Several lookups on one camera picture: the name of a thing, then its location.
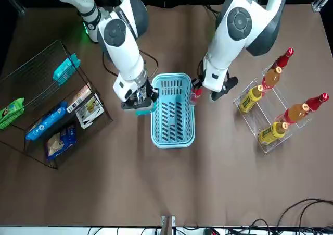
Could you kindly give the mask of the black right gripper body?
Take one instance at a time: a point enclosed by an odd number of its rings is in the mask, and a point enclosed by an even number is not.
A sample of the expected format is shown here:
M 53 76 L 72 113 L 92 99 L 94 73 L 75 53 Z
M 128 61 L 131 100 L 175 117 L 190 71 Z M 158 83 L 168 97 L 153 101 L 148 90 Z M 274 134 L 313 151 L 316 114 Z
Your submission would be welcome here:
M 159 97 L 159 89 L 154 88 L 149 80 L 146 80 L 145 83 L 145 90 L 146 90 L 146 97 L 144 100 L 145 104 L 152 104 L 154 103 Z

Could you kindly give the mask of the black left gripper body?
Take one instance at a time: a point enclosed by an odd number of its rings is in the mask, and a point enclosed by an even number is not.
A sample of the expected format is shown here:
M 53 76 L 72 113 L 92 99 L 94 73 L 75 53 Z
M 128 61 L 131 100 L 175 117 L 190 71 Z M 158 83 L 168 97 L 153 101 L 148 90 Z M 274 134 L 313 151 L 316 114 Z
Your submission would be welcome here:
M 197 77 L 193 78 L 191 83 L 192 83 L 193 91 L 199 90 L 202 87 L 202 76 L 197 76 Z

